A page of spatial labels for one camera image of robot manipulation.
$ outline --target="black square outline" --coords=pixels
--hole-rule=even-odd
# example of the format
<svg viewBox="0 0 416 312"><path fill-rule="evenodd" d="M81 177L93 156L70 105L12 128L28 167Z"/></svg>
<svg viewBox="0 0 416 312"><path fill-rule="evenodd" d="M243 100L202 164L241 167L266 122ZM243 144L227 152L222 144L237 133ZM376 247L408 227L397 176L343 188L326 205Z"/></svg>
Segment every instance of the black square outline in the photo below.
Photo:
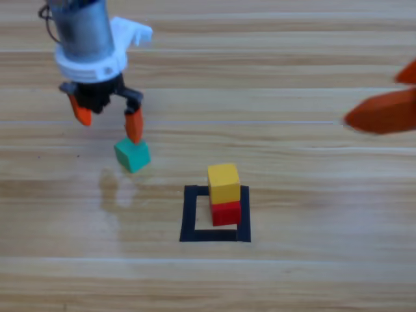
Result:
<svg viewBox="0 0 416 312"><path fill-rule="evenodd" d="M242 185L241 222L236 229L195 229L196 198L209 196L208 186L185 185L180 242L251 242L250 189Z"/></svg>

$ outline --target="wire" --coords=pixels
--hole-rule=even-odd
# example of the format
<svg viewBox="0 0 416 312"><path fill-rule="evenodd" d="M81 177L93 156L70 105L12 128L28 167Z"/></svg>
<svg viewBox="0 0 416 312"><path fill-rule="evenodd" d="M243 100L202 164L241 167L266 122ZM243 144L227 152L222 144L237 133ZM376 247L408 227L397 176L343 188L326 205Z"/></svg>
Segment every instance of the wire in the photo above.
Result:
<svg viewBox="0 0 416 312"><path fill-rule="evenodd" d="M53 41L55 41L56 43L60 44L60 41L58 39L55 38L55 36L53 36L52 31L51 31L51 26L49 24L49 21L53 21L53 18L51 16L51 11L50 11L50 7L49 5L44 5L42 8L40 8L38 15L39 18L42 18L43 20L45 20L46 23L46 30L47 33L49 34L49 36L53 39Z"/></svg>

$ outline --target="orange gripper tip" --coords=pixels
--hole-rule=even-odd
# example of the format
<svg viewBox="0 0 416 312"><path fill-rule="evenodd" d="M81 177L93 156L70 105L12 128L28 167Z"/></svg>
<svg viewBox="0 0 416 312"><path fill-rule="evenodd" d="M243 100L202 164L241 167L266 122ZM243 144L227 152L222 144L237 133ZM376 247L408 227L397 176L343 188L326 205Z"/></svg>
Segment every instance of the orange gripper tip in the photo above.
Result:
<svg viewBox="0 0 416 312"><path fill-rule="evenodd" d="M416 85L416 60L407 65L395 78L397 83Z"/></svg>
<svg viewBox="0 0 416 312"><path fill-rule="evenodd" d="M138 144L143 134L142 109L139 108L134 114L125 114L125 131L129 139Z"/></svg>
<svg viewBox="0 0 416 312"><path fill-rule="evenodd" d="M416 129L416 88L370 97L344 118L351 128L376 135Z"/></svg>
<svg viewBox="0 0 416 312"><path fill-rule="evenodd" d="M77 99L75 96L69 94L68 97L70 98L73 113L75 117L81 122L83 125L91 125L92 123L92 113L91 110L86 109L84 107L80 107Z"/></svg>

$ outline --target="teal block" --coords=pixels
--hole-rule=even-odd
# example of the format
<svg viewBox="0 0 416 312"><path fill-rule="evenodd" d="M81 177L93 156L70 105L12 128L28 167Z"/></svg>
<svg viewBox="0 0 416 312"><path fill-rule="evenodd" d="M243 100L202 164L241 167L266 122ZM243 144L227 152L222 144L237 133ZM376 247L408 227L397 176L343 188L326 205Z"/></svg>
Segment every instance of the teal block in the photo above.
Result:
<svg viewBox="0 0 416 312"><path fill-rule="evenodd" d="M145 141L134 144L128 137L114 146L118 162L132 174L150 163L150 151Z"/></svg>

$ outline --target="yellow cube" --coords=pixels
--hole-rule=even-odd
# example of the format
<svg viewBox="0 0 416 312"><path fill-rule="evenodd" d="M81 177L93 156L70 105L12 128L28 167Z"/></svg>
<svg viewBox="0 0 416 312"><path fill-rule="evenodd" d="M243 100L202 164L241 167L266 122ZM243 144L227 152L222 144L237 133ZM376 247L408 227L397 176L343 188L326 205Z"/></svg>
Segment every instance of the yellow cube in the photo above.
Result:
<svg viewBox="0 0 416 312"><path fill-rule="evenodd" d="M208 185L209 197L213 205L240 200L240 177L234 164L209 166Z"/></svg>

